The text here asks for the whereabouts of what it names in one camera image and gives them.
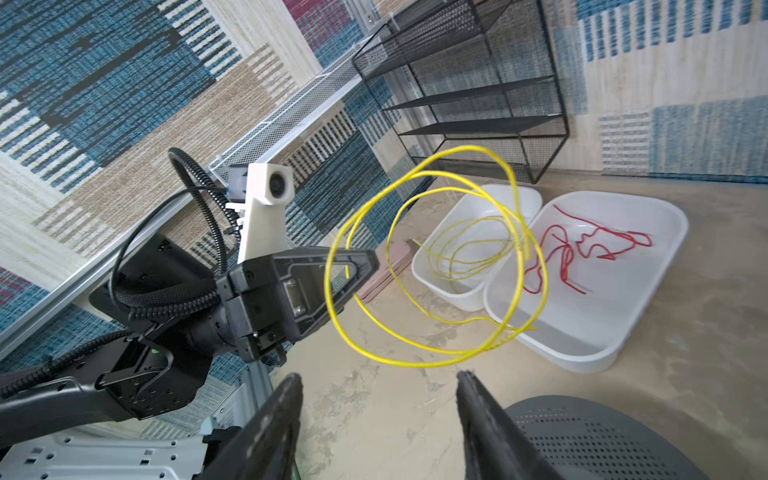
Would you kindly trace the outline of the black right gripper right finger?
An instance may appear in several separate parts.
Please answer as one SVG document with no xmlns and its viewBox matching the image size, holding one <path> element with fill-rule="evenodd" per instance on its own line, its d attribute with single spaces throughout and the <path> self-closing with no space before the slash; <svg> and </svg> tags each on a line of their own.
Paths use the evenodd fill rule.
<svg viewBox="0 0 768 480">
<path fill-rule="evenodd" d="M 457 374 L 467 479 L 550 479 L 552 466 L 470 371 Z"/>
</svg>

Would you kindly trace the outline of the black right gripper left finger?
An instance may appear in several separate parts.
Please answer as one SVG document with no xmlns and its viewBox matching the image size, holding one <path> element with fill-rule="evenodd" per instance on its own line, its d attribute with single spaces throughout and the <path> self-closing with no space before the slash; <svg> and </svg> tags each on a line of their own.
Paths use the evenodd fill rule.
<svg viewBox="0 0 768 480">
<path fill-rule="evenodd" d="M 196 479 L 284 479 L 294 477 L 303 404 L 301 376 L 292 373 L 274 389 L 243 427 L 215 429 Z"/>
</svg>

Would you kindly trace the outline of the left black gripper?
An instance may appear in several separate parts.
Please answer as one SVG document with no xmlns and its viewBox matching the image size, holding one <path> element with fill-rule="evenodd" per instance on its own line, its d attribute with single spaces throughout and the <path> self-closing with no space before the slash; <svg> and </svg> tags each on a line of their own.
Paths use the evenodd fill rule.
<svg viewBox="0 0 768 480">
<path fill-rule="evenodd" d="M 243 361 L 255 362 L 284 341 L 315 333 L 327 323 L 327 310 L 340 313 L 380 267 L 374 250 L 340 249 L 325 268 L 326 259 L 325 248 L 294 248 L 245 260 L 216 279 L 222 338 Z"/>
</svg>

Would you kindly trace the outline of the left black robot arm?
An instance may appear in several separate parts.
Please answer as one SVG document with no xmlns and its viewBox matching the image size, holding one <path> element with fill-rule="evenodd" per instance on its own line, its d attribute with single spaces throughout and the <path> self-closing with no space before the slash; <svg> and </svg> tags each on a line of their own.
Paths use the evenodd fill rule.
<svg viewBox="0 0 768 480">
<path fill-rule="evenodd" d="M 286 343 L 319 330 L 378 270 L 370 249 L 288 247 L 289 167 L 238 165 L 221 188 L 183 150 L 168 157 L 213 236 L 216 264 L 204 266 L 161 234 L 135 253 L 121 248 L 92 295 L 121 329 L 5 376 L 3 447 L 181 409 L 217 356 L 284 358 Z"/>
</svg>

